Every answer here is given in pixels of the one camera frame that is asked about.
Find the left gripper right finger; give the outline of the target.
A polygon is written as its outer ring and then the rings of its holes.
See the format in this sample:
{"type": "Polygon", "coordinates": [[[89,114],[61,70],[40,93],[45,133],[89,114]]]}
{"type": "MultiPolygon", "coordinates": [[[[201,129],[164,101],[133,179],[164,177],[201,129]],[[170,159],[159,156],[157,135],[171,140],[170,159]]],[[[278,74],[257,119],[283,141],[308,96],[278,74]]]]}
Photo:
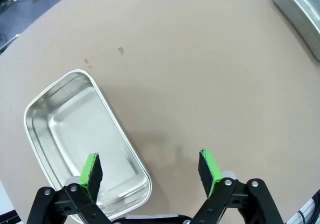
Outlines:
{"type": "Polygon", "coordinates": [[[262,179],[242,183],[224,177],[208,149],[199,152],[198,173],[207,199],[191,220],[192,224],[218,224],[226,209],[237,209],[246,224],[283,223],[262,179]]]}

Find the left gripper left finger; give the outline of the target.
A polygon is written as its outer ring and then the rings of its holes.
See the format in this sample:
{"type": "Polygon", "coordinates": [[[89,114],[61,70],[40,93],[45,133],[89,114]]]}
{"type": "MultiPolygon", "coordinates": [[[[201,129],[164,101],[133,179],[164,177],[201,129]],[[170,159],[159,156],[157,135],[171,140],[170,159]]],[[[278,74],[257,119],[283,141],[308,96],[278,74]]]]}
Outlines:
{"type": "Polygon", "coordinates": [[[98,153],[88,155],[78,181],[60,190],[44,186],[38,189],[28,215],[28,224],[63,224],[68,216],[78,215],[84,224],[110,224],[97,205],[103,179],[98,153]]]}

